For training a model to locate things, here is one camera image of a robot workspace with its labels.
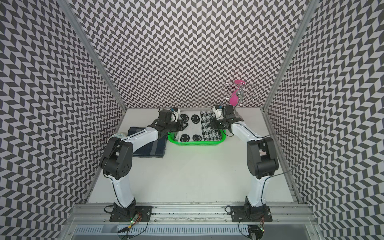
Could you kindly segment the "navy blue striped scarf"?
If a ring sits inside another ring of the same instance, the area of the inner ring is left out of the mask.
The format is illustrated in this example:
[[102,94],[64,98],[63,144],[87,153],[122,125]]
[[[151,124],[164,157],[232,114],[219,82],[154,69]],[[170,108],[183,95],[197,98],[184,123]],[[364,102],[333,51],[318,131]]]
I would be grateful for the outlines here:
[[167,136],[163,136],[150,142],[134,151],[133,156],[137,158],[163,158],[166,153],[167,140]]

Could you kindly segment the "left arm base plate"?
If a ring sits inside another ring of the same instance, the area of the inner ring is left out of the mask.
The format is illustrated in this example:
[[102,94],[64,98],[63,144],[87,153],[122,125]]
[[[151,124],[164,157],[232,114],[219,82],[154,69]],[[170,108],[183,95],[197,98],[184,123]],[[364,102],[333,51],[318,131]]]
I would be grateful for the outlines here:
[[128,223],[134,219],[136,214],[141,214],[141,222],[147,223],[151,218],[152,210],[152,206],[129,206],[128,208],[122,208],[114,204],[110,222]]

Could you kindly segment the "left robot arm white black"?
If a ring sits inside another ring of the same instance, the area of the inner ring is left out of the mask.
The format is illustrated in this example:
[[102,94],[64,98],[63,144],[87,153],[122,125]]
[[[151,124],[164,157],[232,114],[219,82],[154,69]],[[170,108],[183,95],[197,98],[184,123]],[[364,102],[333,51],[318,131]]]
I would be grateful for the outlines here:
[[187,125],[179,120],[180,113],[181,110],[177,108],[161,110],[158,117],[145,129],[127,137],[109,138],[100,160],[100,167],[105,177],[112,181],[117,208],[128,211],[135,206],[135,197],[128,177],[132,169],[133,153],[170,133],[185,129]]

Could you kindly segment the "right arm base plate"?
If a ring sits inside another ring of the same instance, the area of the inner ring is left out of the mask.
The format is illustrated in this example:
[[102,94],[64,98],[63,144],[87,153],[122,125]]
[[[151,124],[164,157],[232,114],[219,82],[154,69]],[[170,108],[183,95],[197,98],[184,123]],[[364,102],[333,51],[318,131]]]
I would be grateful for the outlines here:
[[269,206],[260,207],[230,206],[232,222],[261,222],[270,223],[273,221]]

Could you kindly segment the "smiley face patterned scarf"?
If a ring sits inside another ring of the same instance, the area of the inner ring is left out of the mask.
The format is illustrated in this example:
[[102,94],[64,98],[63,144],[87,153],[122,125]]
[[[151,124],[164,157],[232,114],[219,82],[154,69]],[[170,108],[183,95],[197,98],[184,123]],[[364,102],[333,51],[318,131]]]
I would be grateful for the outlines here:
[[216,115],[211,111],[185,111],[179,115],[179,121],[187,126],[174,136],[178,143],[219,142],[222,134],[212,128]]

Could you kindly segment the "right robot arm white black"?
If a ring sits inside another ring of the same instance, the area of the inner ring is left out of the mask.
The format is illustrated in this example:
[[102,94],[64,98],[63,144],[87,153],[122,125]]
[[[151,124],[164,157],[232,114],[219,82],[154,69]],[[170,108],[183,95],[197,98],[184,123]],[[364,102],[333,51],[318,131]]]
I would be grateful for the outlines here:
[[246,196],[244,208],[247,214],[265,212],[267,180],[279,169],[279,161],[274,141],[271,137],[262,137],[249,128],[234,106],[216,105],[212,109],[215,117],[211,127],[215,130],[228,131],[244,141],[247,146],[247,166],[253,176],[251,190]]

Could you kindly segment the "green plastic basket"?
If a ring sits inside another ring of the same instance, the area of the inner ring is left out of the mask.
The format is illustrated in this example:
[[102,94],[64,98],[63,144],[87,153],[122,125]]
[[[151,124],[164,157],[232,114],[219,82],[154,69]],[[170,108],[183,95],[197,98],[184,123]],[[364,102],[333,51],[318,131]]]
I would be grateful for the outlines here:
[[227,138],[227,136],[225,135],[225,131],[220,130],[219,133],[222,137],[219,141],[177,142],[176,140],[174,140],[175,133],[168,134],[168,140],[170,143],[173,143],[178,146],[217,146],[220,143],[224,142]]

